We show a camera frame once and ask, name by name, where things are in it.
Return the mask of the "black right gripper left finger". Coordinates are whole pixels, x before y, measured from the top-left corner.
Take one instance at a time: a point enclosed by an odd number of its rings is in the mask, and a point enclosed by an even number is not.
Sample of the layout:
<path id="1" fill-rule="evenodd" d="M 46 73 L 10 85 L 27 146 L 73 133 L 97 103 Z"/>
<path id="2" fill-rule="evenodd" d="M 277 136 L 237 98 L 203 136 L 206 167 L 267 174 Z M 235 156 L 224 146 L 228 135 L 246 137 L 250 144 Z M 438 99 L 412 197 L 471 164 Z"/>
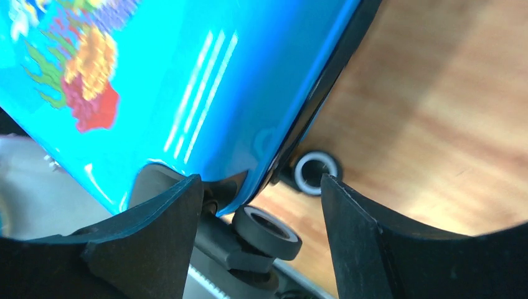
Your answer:
<path id="1" fill-rule="evenodd" d="M 200 176 L 71 235 L 1 239 L 2 298 L 181 298 Z"/>

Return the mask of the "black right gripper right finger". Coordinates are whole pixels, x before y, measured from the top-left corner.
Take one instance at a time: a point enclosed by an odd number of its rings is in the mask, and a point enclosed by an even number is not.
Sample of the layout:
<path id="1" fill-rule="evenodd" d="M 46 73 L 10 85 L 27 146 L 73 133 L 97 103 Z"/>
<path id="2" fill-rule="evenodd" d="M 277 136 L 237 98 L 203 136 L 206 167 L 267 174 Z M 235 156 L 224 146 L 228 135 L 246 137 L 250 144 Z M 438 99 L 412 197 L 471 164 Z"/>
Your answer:
<path id="1" fill-rule="evenodd" d="M 526 298 L 527 224 L 468 236 L 383 206 L 337 178 L 321 204 L 339 298 Z"/>

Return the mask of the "blue fish print suitcase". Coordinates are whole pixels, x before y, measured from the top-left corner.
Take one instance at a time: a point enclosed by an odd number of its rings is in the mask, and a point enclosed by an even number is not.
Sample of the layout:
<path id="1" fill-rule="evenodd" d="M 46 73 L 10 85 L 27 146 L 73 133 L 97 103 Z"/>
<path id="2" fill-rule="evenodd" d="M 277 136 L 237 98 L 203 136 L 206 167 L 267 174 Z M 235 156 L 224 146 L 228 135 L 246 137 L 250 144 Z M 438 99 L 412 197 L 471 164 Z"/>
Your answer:
<path id="1" fill-rule="evenodd" d="M 119 214 L 188 176 L 208 240 L 232 275 L 271 278 L 300 237 L 251 206 L 284 170 L 341 176 L 293 153 L 380 1 L 2 1 L 1 127 L 39 146 L 27 168 L 76 180 Z"/>

